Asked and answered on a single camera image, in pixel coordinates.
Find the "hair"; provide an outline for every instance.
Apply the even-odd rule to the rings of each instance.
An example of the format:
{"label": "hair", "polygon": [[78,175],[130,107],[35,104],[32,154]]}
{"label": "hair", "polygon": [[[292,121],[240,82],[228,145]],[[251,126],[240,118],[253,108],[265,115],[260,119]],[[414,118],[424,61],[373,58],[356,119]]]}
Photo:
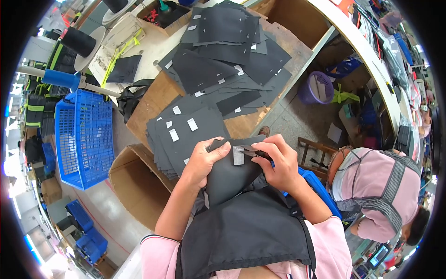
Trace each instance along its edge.
{"label": "hair", "polygon": [[427,222],[429,221],[430,211],[424,208],[420,208],[415,215],[412,225],[410,226],[410,235],[407,238],[406,244],[409,246],[414,246],[420,242],[423,237],[424,231],[427,227]]}

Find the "white pipe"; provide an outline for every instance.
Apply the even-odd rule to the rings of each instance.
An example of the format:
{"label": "white pipe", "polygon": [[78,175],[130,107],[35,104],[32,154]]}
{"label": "white pipe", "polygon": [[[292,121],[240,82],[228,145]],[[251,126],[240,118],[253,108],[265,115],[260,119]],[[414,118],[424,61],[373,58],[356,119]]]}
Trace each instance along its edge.
{"label": "white pipe", "polygon": [[102,93],[102,94],[106,94],[106,95],[116,97],[116,98],[121,97],[121,94],[119,94],[119,93],[116,93],[114,91],[110,91],[108,89],[101,88],[101,87],[98,87],[98,86],[95,86],[95,85],[89,84],[89,83],[85,84],[85,89],[92,90],[94,92],[98,92],[98,93]]}
{"label": "white pipe", "polygon": [[40,69],[37,69],[34,67],[27,67],[27,66],[19,66],[17,68],[17,72],[27,74],[27,75],[38,76],[39,78],[43,78],[43,76],[45,75],[44,70],[40,70]]}

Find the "pink shirt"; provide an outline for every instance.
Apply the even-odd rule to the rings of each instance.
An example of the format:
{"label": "pink shirt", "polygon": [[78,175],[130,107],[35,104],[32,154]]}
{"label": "pink shirt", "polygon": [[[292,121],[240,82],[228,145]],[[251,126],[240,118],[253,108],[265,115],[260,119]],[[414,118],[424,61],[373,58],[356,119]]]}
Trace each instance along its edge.
{"label": "pink shirt", "polygon": [[[362,148],[356,151],[358,157],[362,157],[370,149]],[[358,161],[354,157],[351,163]],[[344,200],[350,199],[353,178],[356,175],[353,197],[381,196],[387,184],[387,180],[393,168],[395,160],[377,150],[371,151],[362,160],[360,167],[352,166],[345,171],[341,195]],[[392,205],[401,216],[402,224],[412,221],[418,209],[418,193],[420,192],[421,179],[413,170],[406,167]],[[368,218],[363,219],[358,227],[358,236],[374,241],[385,243],[395,236],[395,231],[390,225],[387,217],[376,210],[363,209],[362,213]]]}
{"label": "pink shirt", "polygon": [[[332,216],[312,225],[305,221],[316,254],[318,278],[350,278],[352,263],[341,220]],[[143,279],[175,279],[179,242],[158,235],[141,241],[141,270]],[[307,279],[309,268],[299,262],[278,262],[267,265],[281,279]],[[240,269],[217,271],[212,279],[237,279]]]}

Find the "right hand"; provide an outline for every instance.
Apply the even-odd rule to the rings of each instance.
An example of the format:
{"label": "right hand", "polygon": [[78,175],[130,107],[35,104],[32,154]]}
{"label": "right hand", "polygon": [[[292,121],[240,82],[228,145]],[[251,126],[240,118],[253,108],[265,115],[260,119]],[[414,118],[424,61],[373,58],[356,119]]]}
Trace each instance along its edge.
{"label": "right hand", "polygon": [[258,163],[265,173],[266,181],[278,190],[292,192],[298,186],[299,171],[297,169],[297,152],[286,144],[282,135],[267,137],[263,142],[254,143],[252,147],[267,152],[274,161],[262,157],[254,157],[251,161]]}

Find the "blue plastic crate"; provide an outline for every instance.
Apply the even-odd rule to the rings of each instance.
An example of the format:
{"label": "blue plastic crate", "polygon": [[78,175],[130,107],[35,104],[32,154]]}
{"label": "blue plastic crate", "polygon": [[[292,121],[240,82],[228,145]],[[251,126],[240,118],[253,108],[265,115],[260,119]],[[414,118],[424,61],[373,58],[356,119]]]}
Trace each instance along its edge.
{"label": "blue plastic crate", "polygon": [[93,220],[88,216],[78,200],[73,200],[66,205],[71,215],[76,219],[84,232],[93,228]]}
{"label": "blue plastic crate", "polygon": [[56,105],[56,150],[61,180],[86,190],[108,177],[113,151],[112,102],[77,90]]}
{"label": "blue plastic crate", "polygon": [[56,155],[54,154],[51,143],[42,143],[42,148],[46,160],[45,173],[50,174],[52,171],[56,170]]}
{"label": "blue plastic crate", "polygon": [[84,252],[87,256],[87,262],[91,265],[97,262],[105,253],[107,244],[108,241],[95,228],[91,228],[76,241],[76,246]]}

